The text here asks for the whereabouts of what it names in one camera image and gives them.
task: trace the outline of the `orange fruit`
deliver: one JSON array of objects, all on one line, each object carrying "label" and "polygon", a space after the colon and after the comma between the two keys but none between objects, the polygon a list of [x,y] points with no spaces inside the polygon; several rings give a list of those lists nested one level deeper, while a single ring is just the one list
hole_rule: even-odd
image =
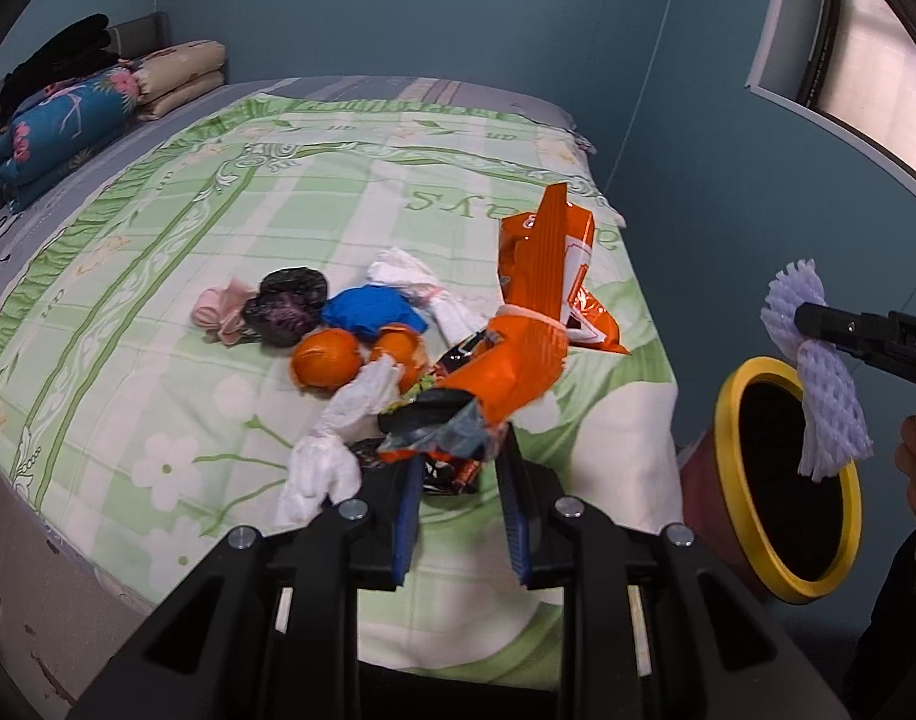
[{"label": "orange fruit", "polygon": [[291,357],[292,376],[301,386],[338,389],[360,369],[358,338],[337,327],[305,336]]},{"label": "orange fruit", "polygon": [[371,362],[382,354],[391,355],[394,362],[404,367],[398,389],[407,392],[428,369],[428,353],[421,334],[406,324],[386,324],[371,348]]}]

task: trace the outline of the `screw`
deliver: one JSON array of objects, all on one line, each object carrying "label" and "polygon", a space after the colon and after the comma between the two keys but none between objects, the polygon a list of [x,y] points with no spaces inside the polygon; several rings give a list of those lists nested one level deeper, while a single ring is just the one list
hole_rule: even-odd
[{"label": "screw", "polygon": [[227,545],[231,549],[248,549],[255,539],[258,538],[258,531],[250,525],[239,525],[227,532]]},{"label": "screw", "polygon": [[344,519],[356,522],[359,519],[364,519],[368,514],[368,504],[361,498],[349,498],[338,504],[338,514],[341,514]]},{"label": "screw", "polygon": [[682,522],[669,525],[664,535],[675,547],[689,547],[695,542],[695,532]]},{"label": "screw", "polygon": [[574,498],[571,495],[565,495],[564,498],[558,498],[555,501],[555,509],[562,517],[573,519],[584,514],[584,501],[581,498]]}]

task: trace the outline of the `person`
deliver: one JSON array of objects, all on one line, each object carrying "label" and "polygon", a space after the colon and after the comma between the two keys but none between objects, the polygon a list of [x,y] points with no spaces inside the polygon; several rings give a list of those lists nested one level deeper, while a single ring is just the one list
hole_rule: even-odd
[{"label": "person", "polygon": [[[901,424],[894,464],[908,477],[907,501],[916,519],[916,413]],[[900,546],[845,676],[843,699],[855,720],[870,720],[916,661],[914,582],[916,529]]]}]

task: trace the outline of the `window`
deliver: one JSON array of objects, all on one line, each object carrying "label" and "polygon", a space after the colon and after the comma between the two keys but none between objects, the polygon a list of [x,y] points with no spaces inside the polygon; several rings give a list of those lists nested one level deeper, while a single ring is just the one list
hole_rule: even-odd
[{"label": "window", "polygon": [[884,0],[840,0],[816,108],[916,172],[916,46]]}]

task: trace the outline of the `yellow rim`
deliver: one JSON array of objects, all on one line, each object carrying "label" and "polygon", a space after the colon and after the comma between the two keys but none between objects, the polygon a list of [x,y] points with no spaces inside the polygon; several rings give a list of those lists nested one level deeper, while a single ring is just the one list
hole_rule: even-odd
[{"label": "yellow rim", "polygon": [[744,475],[741,437],[738,432],[741,399],[748,386],[762,382],[780,386],[798,400],[801,399],[801,384],[795,370],[790,365],[771,357],[748,360],[728,376],[728,381],[720,388],[714,413],[714,440],[720,488],[725,495],[728,514],[744,550],[744,556],[752,565],[758,579],[781,600],[789,604],[806,604],[829,594],[845,576],[848,576],[848,571],[854,565],[858,543],[861,540],[861,487],[858,483],[858,471],[852,463],[840,473],[843,522],[838,552],[834,560],[824,576],[816,581],[801,579],[784,565],[771,546],[757,510],[752,504],[752,495],[747,485],[747,477]]}]

